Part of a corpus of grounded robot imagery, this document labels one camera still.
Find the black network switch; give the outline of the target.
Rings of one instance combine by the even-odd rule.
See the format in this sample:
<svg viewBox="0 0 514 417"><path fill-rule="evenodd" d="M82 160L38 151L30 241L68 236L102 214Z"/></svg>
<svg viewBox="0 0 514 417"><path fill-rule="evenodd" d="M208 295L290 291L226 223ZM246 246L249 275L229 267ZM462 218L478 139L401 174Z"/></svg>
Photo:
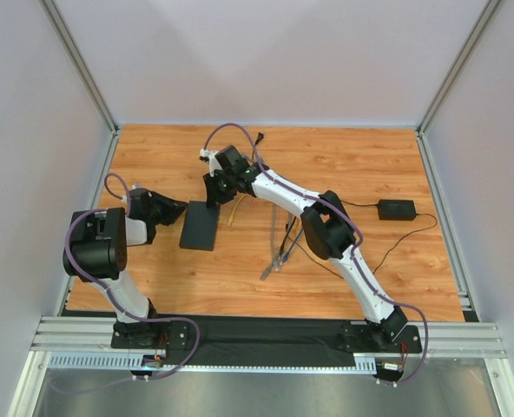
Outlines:
<svg viewBox="0 0 514 417"><path fill-rule="evenodd" d="M206 202L190 201L186 210L179 246L183 249L213 251L220 208Z"/></svg>

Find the black power adapter brick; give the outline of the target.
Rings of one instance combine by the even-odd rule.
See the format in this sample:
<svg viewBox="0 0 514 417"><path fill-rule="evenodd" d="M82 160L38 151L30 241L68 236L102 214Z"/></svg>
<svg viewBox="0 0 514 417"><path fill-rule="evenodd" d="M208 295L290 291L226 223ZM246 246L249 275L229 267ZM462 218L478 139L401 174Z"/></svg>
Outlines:
<svg viewBox="0 0 514 417"><path fill-rule="evenodd" d="M381 221L413 221L418 215L413 200L380 199L376 207Z"/></svg>

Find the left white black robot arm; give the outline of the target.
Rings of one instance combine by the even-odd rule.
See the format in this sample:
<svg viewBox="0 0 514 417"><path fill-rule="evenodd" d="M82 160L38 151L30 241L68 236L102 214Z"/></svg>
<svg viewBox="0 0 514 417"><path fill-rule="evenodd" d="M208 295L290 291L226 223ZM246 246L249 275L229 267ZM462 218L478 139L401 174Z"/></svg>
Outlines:
<svg viewBox="0 0 514 417"><path fill-rule="evenodd" d="M114 309L112 347L164 349L169 325L155 321L152 301L128 273L128 248L152 244L156 227L174 224L188 204L145 188L133 188L124 198L125 208L72 215L63 267L68 275L98 289Z"/></svg>

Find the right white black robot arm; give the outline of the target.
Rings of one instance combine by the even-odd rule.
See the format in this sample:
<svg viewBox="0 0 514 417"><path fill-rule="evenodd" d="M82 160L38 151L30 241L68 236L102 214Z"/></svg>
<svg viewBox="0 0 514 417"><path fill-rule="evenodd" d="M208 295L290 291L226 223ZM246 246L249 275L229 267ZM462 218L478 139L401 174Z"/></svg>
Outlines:
<svg viewBox="0 0 514 417"><path fill-rule="evenodd" d="M306 244L320 259L332 263L356 295L372 331L393 342L407 324L401 307L376 280L359 249L363 235L332 191L304 189L260 162L250 162L236 147L200 150L209 166L204 175L208 203L222 205L239 194L271 202L300 219Z"/></svg>

